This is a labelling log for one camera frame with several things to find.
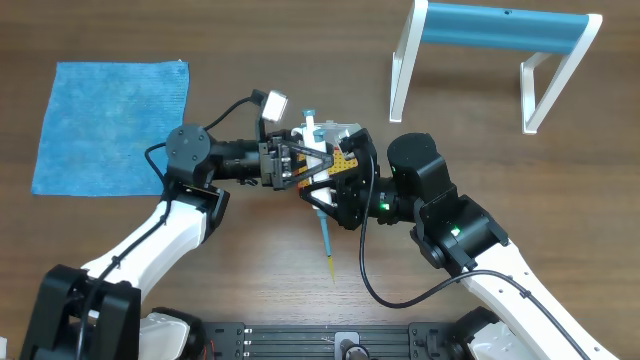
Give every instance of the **blue towel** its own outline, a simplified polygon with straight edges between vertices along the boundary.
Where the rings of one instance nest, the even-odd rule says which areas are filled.
[[[144,151],[182,124],[186,62],[58,63],[44,117],[32,192],[158,195]],[[164,172],[164,148],[151,158]]]

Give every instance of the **brown surface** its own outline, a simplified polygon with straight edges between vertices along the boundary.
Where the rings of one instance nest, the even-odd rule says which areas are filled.
[[[277,88],[291,98],[287,127],[310,106],[319,119],[368,127],[383,175],[395,137],[430,132],[461,193],[494,215],[569,312],[619,357],[640,358],[640,2],[482,3],[604,14],[537,136],[520,133],[517,69],[527,55],[497,50],[423,47],[405,121],[387,124],[391,52],[407,0],[3,1],[0,335],[10,355],[44,273],[101,255],[156,202],[30,194],[56,61],[183,59],[191,70],[188,122],[208,122],[253,88]],[[541,77],[548,81],[552,70],[543,67]],[[252,136],[254,111],[237,111],[214,136]],[[355,232],[331,225],[334,286],[307,204],[291,192],[223,187],[232,193],[223,226],[160,281],[145,310],[165,305],[247,323],[405,324],[456,320],[479,303],[454,286],[412,309],[384,309],[362,286]],[[446,275],[422,259],[409,228],[370,225],[370,276],[391,300]]]

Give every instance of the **wooden table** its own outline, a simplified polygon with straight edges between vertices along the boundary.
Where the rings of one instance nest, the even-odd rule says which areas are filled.
[[[619,357],[640,358],[640,2],[467,3],[604,15],[538,135],[521,134],[518,63],[527,54],[489,49],[423,47],[404,121],[387,123],[407,0],[3,1],[0,335],[10,356],[45,272],[103,254],[157,202],[31,195],[56,62],[182,59],[191,72],[186,122],[211,121],[253,88],[279,89],[290,97],[286,127],[305,107],[320,120],[367,127],[384,176],[393,139],[431,133],[460,193],[493,214],[569,312]],[[540,74],[548,81],[553,64]],[[239,109],[213,136],[250,138],[254,115]],[[144,311],[164,305],[254,324],[406,324],[456,320],[479,305],[453,286],[411,309],[385,309],[362,285],[358,233],[330,226],[334,285],[318,219],[295,192],[219,185],[232,194],[222,227],[159,282]],[[370,278],[390,300],[446,277],[421,257],[410,228],[369,228]]]

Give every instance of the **blue bar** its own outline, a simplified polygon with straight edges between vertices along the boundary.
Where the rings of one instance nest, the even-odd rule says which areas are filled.
[[[569,54],[589,16],[429,3],[422,42]]]

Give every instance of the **yellow pipette tip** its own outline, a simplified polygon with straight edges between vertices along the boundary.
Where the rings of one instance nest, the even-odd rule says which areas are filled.
[[[333,269],[333,259],[331,258],[331,255],[327,256],[327,259],[329,260],[329,271],[331,271],[331,279],[333,279],[333,283],[336,283],[336,273],[335,270]]]

